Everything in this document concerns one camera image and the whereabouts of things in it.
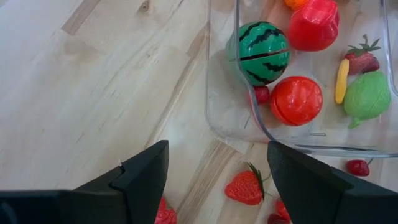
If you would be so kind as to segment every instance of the plastic storage box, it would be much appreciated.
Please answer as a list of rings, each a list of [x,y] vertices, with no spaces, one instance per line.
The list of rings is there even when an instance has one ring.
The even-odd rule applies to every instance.
[[[280,141],[303,152],[335,156],[398,156],[398,1],[335,0],[339,6],[340,25],[337,40],[319,52],[291,51],[291,60],[281,79],[293,75],[310,77],[322,88],[323,108],[320,114],[303,126],[280,123],[268,105],[258,105],[254,89],[241,71],[239,59],[228,61],[225,46],[241,25],[269,21],[286,31],[293,13],[284,0],[229,0],[230,11],[220,10],[220,0],[211,0],[210,43],[207,73],[206,116],[211,129],[227,143],[229,139],[252,142]],[[335,103],[338,67],[348,45],[358,45],[367,34],[372,42],[380,38],[380,50],[374,55],[380,70],[389,80],[391,105],[380,117],[363,121],[348,129],[351,118]]]

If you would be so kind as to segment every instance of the watermelon stripe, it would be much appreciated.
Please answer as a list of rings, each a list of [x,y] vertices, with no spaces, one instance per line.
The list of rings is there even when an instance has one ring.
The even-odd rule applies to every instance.
[[[263,63],[263,66],[267,67],[268,70],[274,71],[274,72],[280,72],[282,70],[285,70],[287,65],[271,65],[270,63]]]
[[[246,70],[246,72],[248,72],[248,74],[250,74],[253,78],[255,78],[257,81],[259,82],[263,82],[264,84],[268,84],[268,83],[272,83],[273,80],[268,80],[266,78],[261,78],[260,76],[258,76],[257,74],[250,72],[249,70]]]
[[[268,37],[270,37],[271,35],[279,36],[279,34],[283,35],[283,33],[279,29],[276,30],[266,29],[263,34],[258,35],[256,39],[248,45],[248,48],[251,48],[256,44],[267,40]]]
[[[257,26],[259,26],[259,25],[261,25],[261,24],[263,24],[263,23],[268,23],[268,22],[260,21],[260,22],[257,22],[257,23],[255,23],[255,24],[250,25],[250,26],[248,27],[248,29],[247,29],[246,31],[244,31],[243,35],[239,38],[239,41],[242,41],[245,37],[247,37],[247,36],[250,34],[250,31],[251,31],[253,28],[255,28],[255,27],[257,27]]]
[[[245,60],[253,60],[253,59],[262,58],[262,57],[269,57],[269,56],[285,53],[288,51],[289,51],[288,49],[282,49],[282,50],[277,50],[275,52],[268,52],[268,53],[263,53],[263,54],[258,54],[258,55],[247,56],[247,57],[241,58],[241,62],[245,61]]]

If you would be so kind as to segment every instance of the red toy pepper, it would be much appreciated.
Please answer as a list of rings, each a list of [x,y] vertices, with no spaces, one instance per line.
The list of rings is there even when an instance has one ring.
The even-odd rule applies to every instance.
[[[339,21],[338,6],[333,0],[310,0],[293,13],[287,38],[297,50],[323,50],[336,40]]]
[[[321,111],[323,103],[319,85],[307,77],[287,77],[271,93],[271,111],[288,126],[309,123]]]

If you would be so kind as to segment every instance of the red toy fruit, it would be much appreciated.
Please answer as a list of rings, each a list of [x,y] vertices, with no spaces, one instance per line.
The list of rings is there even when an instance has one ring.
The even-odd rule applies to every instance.
[[[254,92],[256,94],[257,103],[259,105],[267,103],[269,100],[269,90],[266,86],[255,86]]]
[[[309,0],[290,18],[289,44],[303,51],[319,51],[337,38],[340,15],[333,0]]]
[[[374,57],[373,54],[369,53],[374,50],[380,49],[377,43],[380,39],[377,39],[372,45],[368,44],[367,35],[363,35],[365,43],[360,44],[362,48],[349,45],[351,49],[347,51],[345,58],[349,60],[349,71],[348,75],[355,75],[361,72],[373,72],[380,68],[379,61]]]
[[[268,216],[267,224],[289,224],[290,221],[277,214],[270,214]]]
[[[225,195],[246,205],[257,205],[264,199],[264,188],[259,170],[248,164],[251,171],[240,172],[225,188]]]
[[[164,197],[160,200],[155,224],[177,224],[177,214],[174,209],[168,207]]]
[[[285,205],[284,205],[284,203],[282,202],[281,199],[278,199],[278,200],[276,201],[275,207],[276,207],[276,212],[277,212],[279,215],[281,215],[282,217],[284,217],[286,220],[290,221],[290,216],[289,216],[289,214],[287,213],[286,207],[285,207]]]
[[[271,93],[271,111],[288,126],[309,123],[321,111],[323,103],[319,85],[307,77],[287,77]]]
[[[367,177],[370,174],[368,163],[361,159],[354,159],[346,163],[347,171],[358,177]]]

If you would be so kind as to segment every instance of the toy watermelon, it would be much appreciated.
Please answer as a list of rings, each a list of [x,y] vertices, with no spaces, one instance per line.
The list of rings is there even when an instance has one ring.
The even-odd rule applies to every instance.
[[[378,117],[388,110],[391,93],[386,76],[380,72],[368,72],[359,76],[347,88],[344,110],[353,117],[349,128],[355,128],[361,121]]]
[[[226,56],[235,61],[235,34],[226,44]],[[269,22],[250,22],[239,28],[241,68],[254,86],[278,79],[289,63],[290,52],[285,34]]]

